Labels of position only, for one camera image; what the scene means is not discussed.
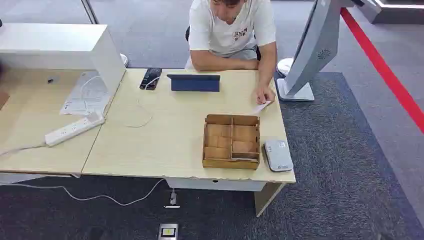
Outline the person's left hand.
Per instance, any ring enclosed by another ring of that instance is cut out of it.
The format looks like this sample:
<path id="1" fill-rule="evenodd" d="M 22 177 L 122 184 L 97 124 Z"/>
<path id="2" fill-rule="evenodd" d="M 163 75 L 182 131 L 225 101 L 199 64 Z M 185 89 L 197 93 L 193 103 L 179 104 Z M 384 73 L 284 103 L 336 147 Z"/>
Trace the person's left hand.
<path id="1" fill-rule="evenodd" d="M 257 86 L 255 88 L 255 100 L 258 105 L 265 104 L 267 102 L 274 102 L 276 95 L 275 92 L 269 86 Z"/>

